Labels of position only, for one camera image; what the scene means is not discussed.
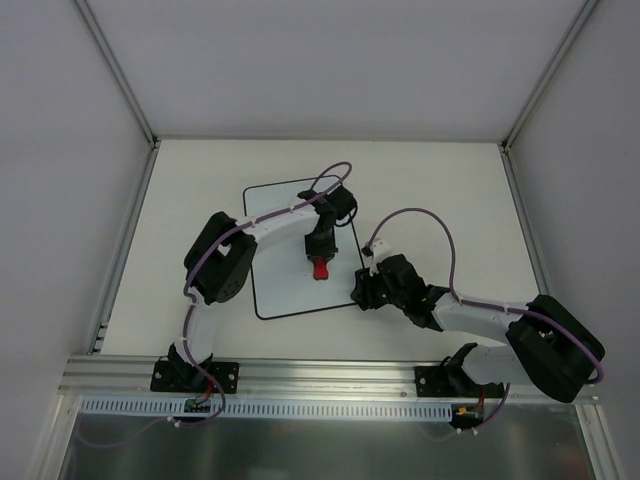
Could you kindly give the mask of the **white whiteboard black frame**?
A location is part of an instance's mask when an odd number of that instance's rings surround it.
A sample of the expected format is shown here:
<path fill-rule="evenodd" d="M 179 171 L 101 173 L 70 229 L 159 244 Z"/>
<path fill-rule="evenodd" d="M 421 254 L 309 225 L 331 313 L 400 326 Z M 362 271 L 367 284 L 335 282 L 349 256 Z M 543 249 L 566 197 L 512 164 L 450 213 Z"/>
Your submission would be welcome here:
<path fill-rule="evenodd" d="M 257 216 L 309 189 L 312 178 L 254 185 L 243 192 L 244 212 Z M 258 253 L 252 263 L 255 310 L 262 320 L 353 305 L 354 273 L 363 267 L 360 242 L 353 223 L 335 229 L 338 252 L 328 262 L 328 280 L 315 280 L 302 234 Z"/>

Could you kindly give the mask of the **red whiteboard eraser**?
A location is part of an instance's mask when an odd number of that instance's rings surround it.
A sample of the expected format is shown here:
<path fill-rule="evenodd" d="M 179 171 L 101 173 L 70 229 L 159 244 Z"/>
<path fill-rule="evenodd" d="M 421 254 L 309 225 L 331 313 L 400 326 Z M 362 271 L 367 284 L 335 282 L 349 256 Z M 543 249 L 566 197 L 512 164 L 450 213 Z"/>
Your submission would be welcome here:
<path fill-rule="evenodd" d="M 329 279 L 328 259 L 318 257 L 312 260 L 313 278 L 317 281 L 325 281 Z"/>

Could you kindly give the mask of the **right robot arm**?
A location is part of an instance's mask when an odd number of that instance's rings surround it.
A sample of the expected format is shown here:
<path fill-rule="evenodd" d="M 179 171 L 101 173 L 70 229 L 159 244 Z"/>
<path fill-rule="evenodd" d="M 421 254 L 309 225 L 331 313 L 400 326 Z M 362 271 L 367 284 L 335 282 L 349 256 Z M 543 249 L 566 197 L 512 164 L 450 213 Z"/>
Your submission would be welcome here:
<path fill-rule="evenodd" d="M 586 385 L 604 378 L 605 349 L 561 303 L 548 295 L 516 305 L 467 299 L 426 284 L 402 254 L 363 250 L 367 264 L 355 273 L 352 300 L 363 310 L 399 309 L 415 326 L 462 332 L 495 341 L 464 344 L 431 376 L 438 388 L 469 396 L 486 385 L 533 385 L 547 397 L 571 403 Z"/>

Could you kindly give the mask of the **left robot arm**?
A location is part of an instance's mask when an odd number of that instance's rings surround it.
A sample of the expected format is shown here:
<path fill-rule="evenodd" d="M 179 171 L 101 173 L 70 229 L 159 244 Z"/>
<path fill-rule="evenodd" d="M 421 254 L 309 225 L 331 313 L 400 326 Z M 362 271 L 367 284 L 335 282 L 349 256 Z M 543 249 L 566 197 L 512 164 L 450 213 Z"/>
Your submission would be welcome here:
<path fill-rule="evenodd" d="M 347 289 L 362 264 L 352 222 L 358 210 L 343 185 L 299 192 L 285 205 L 235 219 L 213 214 L 187 252 L 184 294 L 223 304 L 245 285 L 261 320 L 351 305 Z"/>

